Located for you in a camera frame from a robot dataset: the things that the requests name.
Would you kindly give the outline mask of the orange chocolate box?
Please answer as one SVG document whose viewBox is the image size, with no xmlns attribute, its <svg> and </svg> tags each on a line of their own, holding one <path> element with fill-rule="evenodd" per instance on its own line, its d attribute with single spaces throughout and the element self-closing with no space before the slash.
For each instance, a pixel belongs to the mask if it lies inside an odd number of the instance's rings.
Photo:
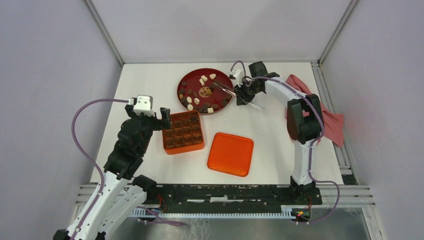
<svg viewBox="0 0 424 240">
<path fill-rule="evenodd" d="M 191 121 L 190 116 L 198 116 Z M 162 132 L 163 149 L 168 155 L 202 150 L 205 147 L 200 113 L 196 110 L 170 115 L 171 129 Z"/>
</svg>

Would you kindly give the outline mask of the metal tongs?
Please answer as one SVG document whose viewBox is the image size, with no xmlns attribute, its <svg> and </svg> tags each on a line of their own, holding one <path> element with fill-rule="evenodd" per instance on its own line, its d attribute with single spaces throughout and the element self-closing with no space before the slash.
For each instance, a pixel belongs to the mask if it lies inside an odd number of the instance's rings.
<svg viewBox="0 0 424 240">
<path fill-rule="evenodd" d="M 232 96 L 233 98 L 237 98 L 237 95 L 236 95 L 236 93 L 233 91 L 233 89 L 232 89 L 232 88 L 227 87 L 227 86 L 226 86 L 226 85 L 224 85 L 223 83 L 221 83 L 221 82 L 219 82 L 219 81 L 214 81 L 214 82 L 213 82 L 213 85 L 214 85 L 215 87 L 218 87 L 219 89 L 221 89 L 221 90 L 222 90 L 223 92 L 225 92 L 226 94 L 228 94 L 228 95 Z M 262 107 L 262 106 L 260 106 L 260 105 L 257 105 L 257 104 L 255 104 L 255 103 L 253 103 L 253 102 L 248 102 L 248 103 L 247 103 L 247 105 L 248 105 L 248 106 L 252 106 L 252 107 L 254 107 L 254 108 L 256 108 L 256 109 L 262 110 L 262 111 L 264 111 L 264 110 L 265 110 L 265 108 L 264 108 L 264 107 Z"/>
</svg>

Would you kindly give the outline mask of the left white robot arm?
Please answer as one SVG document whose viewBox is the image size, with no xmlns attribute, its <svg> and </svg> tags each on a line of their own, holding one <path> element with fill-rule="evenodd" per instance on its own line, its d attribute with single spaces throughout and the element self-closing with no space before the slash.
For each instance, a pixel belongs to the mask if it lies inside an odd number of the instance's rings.
<svg viewBox="0 0 424 240">
<path fill-rule="evenodd" d="M 156 200 L 157 190 L 153 187 L 156 182 L 143 175 L 134 179 L 123 198 L 119 201 L 116 198 L 142 164 L 153 132 L 170 129 L 170 109 L 160 108 L 160 119 L 145 107 L 126 105 L 125 110 L 129 119 L 121 124 L 100 183 L 77 219 L 66 229 L 57 230 L 53 239 L 106 240 L 137 206 Z"/>
</svg>

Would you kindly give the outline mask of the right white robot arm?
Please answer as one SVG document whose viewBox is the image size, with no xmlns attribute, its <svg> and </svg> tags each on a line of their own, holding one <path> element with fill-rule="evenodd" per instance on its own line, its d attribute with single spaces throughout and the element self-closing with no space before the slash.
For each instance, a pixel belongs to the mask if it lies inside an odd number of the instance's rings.
<svg viewBox="0 0 424 240">
<path fill-rule="evenodd" d="M 259 93 L 271 95 L 286 108 L 287 131 L 294 140 L 295 160 L 290 177 L 289 199 L 302 204 L 316 188 L 312 176 L 314 150 L 324 136 L 325 125 L 320 99 L 316 94 L 306 94 L 290 86 L 279 74 L 268 72 L 262 61 L 246 68 L 232 65 L 228 77 L 235 81 L 233 91 L 238 106 L 251 104 Z"/>
</svg>

